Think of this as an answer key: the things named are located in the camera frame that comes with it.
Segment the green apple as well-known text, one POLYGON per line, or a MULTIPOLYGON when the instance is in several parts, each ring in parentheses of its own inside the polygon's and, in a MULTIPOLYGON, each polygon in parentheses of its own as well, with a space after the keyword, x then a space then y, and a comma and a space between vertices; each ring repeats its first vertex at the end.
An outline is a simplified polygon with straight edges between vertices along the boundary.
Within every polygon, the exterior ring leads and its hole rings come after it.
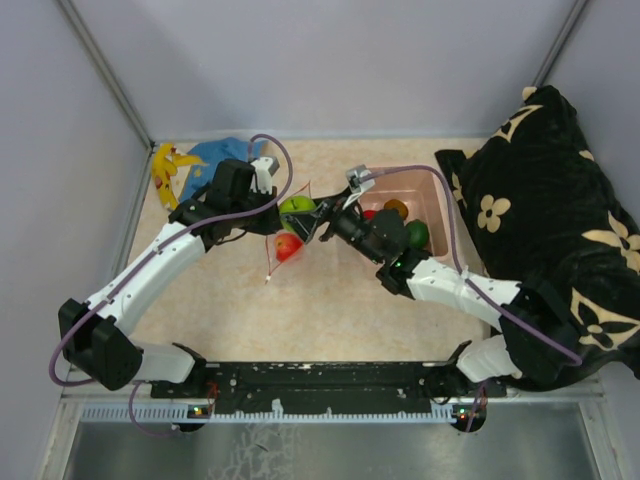
POLYGON ((316 209, 314 200, 305 195, 294 195, 287 198, 279 206, 279 215, 291 213, 307 213, 316 209))

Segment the clear zip bag orange zipper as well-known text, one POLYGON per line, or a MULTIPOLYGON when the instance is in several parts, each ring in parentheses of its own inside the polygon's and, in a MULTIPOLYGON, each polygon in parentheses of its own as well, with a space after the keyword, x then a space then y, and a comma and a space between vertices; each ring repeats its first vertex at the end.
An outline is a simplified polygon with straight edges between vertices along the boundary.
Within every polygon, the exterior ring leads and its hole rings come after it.
MULTIPOLYGON (((280 213, 308 213, 316 203, 311 198, 311 182, 289 195, 279 205, 280 213)), ((296 261, 302 256, 304 242, 294 232, 293 227, 286 221, 280 223, 281 229, 265 239, 265 253, 267 259, 267 275, 265 283, 269 283, 275 271, 284 264, 296 261)))

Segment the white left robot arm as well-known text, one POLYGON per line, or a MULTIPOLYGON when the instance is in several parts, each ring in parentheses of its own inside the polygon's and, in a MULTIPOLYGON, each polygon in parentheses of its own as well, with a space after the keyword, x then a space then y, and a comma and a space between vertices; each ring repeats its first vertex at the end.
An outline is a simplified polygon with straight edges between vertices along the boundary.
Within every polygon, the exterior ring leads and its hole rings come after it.
POLYGON ((276 231, 278 168, 268 156, 219 163, 213 179, 175 208, 124 271, 86 301, 69 299, 60 307, 61 356, 110 391, 132 382, 169 382, 186 396, 201 394, 208 373, 196 365, 196 353, 177 344, 134 343, 130 336, 171 282, 232 230, 276 231))

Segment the pink plastic bin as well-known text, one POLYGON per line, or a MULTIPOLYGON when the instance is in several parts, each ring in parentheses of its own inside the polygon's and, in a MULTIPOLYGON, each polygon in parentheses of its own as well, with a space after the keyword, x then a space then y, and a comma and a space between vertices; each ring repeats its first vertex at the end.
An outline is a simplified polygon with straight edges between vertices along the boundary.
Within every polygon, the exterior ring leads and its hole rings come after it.
POLYGON ((407 222, 418 219, 427 225, 430 234, 427 250, 438 261, 452 266, 446 195, 436 175, 418 169, 380 176, 359 202, 364 210, 380 210, 389 200, 405 204, 407 222))

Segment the red apple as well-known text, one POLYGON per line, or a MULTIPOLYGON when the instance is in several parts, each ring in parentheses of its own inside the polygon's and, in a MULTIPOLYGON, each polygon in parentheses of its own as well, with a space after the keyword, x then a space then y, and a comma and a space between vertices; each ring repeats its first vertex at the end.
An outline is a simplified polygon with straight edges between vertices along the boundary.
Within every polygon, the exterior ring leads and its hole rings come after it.
POLYGON ((293 233, 278 234, 274 240, 276 260, 280 263, 286 262, 303 246, 302 240, 293 233))

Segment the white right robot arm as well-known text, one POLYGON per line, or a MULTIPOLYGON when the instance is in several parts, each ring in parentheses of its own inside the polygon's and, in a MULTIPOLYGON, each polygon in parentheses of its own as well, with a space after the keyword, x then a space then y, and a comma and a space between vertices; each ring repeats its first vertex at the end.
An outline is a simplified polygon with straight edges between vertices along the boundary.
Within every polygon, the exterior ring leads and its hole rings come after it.
POLYGON ((565 367, 579 367, 578 331, 568 309, 546 282, 494 280, 436 260, 411 239, 395 209, 366 215, 350 191, 310 199, 289 198, 280 218, 302 241, 320 226, 322 241, 338 237, 378 265, 381 285, 393 295, 443 304, 476 317, 496 330, 472 342, 446 372, 448 387, 470 395, 489 378, 521 376, 537 385, 555 381, 565 367))

